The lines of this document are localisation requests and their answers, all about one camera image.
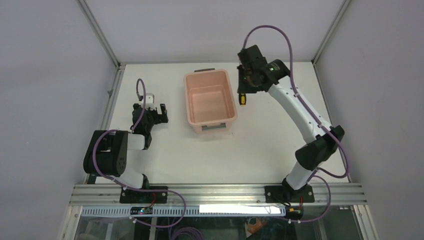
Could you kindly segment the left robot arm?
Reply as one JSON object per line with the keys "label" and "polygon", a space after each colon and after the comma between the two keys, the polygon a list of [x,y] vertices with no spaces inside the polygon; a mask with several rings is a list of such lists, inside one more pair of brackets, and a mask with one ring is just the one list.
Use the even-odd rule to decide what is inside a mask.
{"label": "left robot arm", "polygon": [[168,111],[164,103],[160,104],[161,112],[153,104],[143,108],[135,103],[132,111],[133,123],[138,123],[134,132],[127,130],[93,132],[89,146],[83,159],[85,173],[118,181],[125,189],[150,189],[147,176],[136,173],[127,166],[128,151],[148,150],[152,142],[152,129],[155,125],[169,122]]}

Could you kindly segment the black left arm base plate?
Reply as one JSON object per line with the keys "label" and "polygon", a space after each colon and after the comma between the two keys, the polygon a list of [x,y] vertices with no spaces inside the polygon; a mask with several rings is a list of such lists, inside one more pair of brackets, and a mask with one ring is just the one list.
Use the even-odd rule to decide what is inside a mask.
{"label": "black left arm base plate", "polygon": [[151,186],[153,192],[140,192],[135,190],[121,189],[119,202],[121,204],[166,204],[168,200],[167,186]]}

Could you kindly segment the yellow black handled screwdriver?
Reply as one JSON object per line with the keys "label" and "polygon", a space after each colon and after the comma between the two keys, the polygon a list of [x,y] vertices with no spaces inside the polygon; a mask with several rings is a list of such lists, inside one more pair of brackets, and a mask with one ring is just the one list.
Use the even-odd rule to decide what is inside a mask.
{"label": "yellow black handled screwdriver", "polygon": [[239,93],[238,94],[238,100],[240,106],[245,106],[247,102],[247,97],[245,93]]}

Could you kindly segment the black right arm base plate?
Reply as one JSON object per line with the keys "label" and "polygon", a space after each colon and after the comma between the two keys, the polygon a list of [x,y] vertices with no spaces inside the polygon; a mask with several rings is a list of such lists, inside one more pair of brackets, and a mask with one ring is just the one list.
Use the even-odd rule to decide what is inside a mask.
{"label": "black right arm base plate", "polygon": [[314,203],[313,188],[305,185],[299,190],[291,190],[283,185],[266,185],[264,187],[266,203]]}

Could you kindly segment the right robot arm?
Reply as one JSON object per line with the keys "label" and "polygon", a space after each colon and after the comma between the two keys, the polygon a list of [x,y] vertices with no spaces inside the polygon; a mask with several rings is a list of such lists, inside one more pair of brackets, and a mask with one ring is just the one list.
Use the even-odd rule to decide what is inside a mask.
{"label": "right robot arm", "polygon": [[291,81],[291,71],[279,59],[268,62],[259,47],[243,48],[238,54],[238,102],[247,103],[247,94],[266,92],[287,112],[300,131],[305,145],[295,151],[296,163],[280,186],[266,187],[267,202],[299,202],[308,196],[308,180],[338,148],[344,129],[333,127],[307,105]]}

